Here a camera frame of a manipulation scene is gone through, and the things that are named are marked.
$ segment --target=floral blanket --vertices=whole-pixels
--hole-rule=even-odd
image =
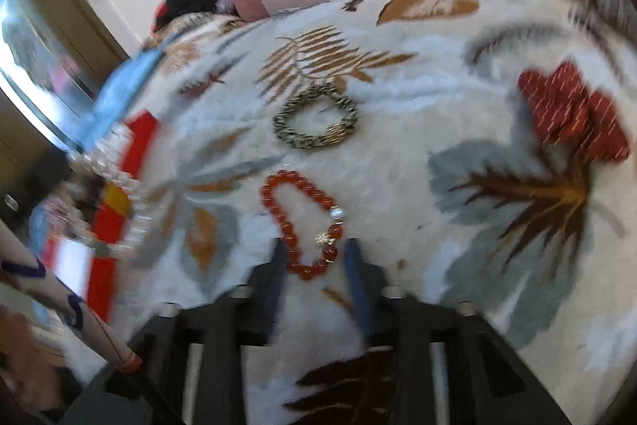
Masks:
[[[141,178],[155,223],[122,261],[114,330],[132,335],[163,301],[213,301],[266,262],[279,230],[259,188],[292,169],[345,209],[345,237],[393,284],[429,303],[472,301],[572,422],[593,423],[635,355],[635,162],[583,167],[561,143],[539,146],[518,91],[525,71],[537,80],[569,62],[571,80],[614,103],[632,145],[636,55],[579,10],[568,0],[330,0],[252,25],[218,16],[176,41],[130,114],[161,122]],[[291,149],[272,117],[318,82],[358,104],[356,131],[332,148]],[[326,103],[292,125],[322,133],[339,118]],[[290,186],[276,196],[311,263],[329,219]],[[296,382],[362,354],[348,305],[338,259],[312,282],[287,276],[274,343],[246,362],[251,423],[339,403],[299,403],[313,388]],[[70,349],[90,377],[87,352]],[[351,398],[337,407],[369,404]]]

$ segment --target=white blanket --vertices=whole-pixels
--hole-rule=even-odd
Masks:
[[[573,243],[560,235],[568,216],[543,221],[504,268],[520,233],[500,236],[533,200],[496,208],[489,196],[467,202],[475,183],[450,191],[471,174],[487,178],[487,165],[498,180],[509,170],[512,190],[525,176],[556,189],[569,178],[559,149],[551,153],[562,177],[534,154],[530,110],[517,92],[529,68],[549,73],[571,60],[635,135],[636,56],[606,28],[608,50],[600,50],[573,26],[572,8],[568,0],[331,0],[250,26],[220,16],[181,38],[131,114],[149,110],[162,123],[142,175],[155,231],[122,263],[114,329],[130,336],[163,301],[213,301],[267,261],[279,230],[259,188],[278,169],[294,169],[345,208],[345,237],[358,237],[391,282],[430,303],[472,301],[572,422],[593,423],[635,355],[633,158],[594,165],[572,264]],[[332,148],[291,149],[275,137],[272,117],[292,93],[323,81],[358,104],[356,131]],[[321,133],[338,118],[326,104],[292,123]],[[311,263],[320,255],[313,237],[329,218],[288,187],[276,197]],[[273,346],[251,352],[246,365],[251,423],[295,421],[301,414],[282,407],[308,394],[295,381],[361,353],[346,305],[326,287],[348,300],[338,260],[312,282],[287,276]],[[84,351],[71,360],[88,365]]]

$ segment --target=bracelet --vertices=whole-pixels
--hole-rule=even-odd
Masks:
[[[151,217],[149,206],[141,195],[139,181],[128,172],[121,171],[116,164],[115,157],[110,157],[108,143],[98,143],[96,151],[90,155],[80,155],[77,152],[69,154],[69,165],[73,171],[70,181],[66,181],[56,190],[56,201],[49,207],[51,222],[63,236],[74,236],[84,245],[96,250],[98,256],[126,258],[132,255],[136,247],[141,244],[149,233]],[[100,198],[106,183],[112,183],[120,188],[130,204],[127,219],[127,232],[117,243],[102,242],[91,230],[90,224],[84,219],[82,211],[76,206],[79,199],[87,193],[87,182],[99,180]]]
[[[301,108],[313,104],[321,96],[327,96],[334,102],[336,108],[345,111],[345,116],[343,116],[340,123],[330,125],[322,135],[298,133],[285,125],[288,119]],[[354,131],[357,120],[358,110],[354,100],[340,92],[329,82],[312,85],[288,99],[283,104],[281,111],[272,119],[276,136],[284,143],[288,143],[292,148],[300,149],[321,148],[342,143]]]

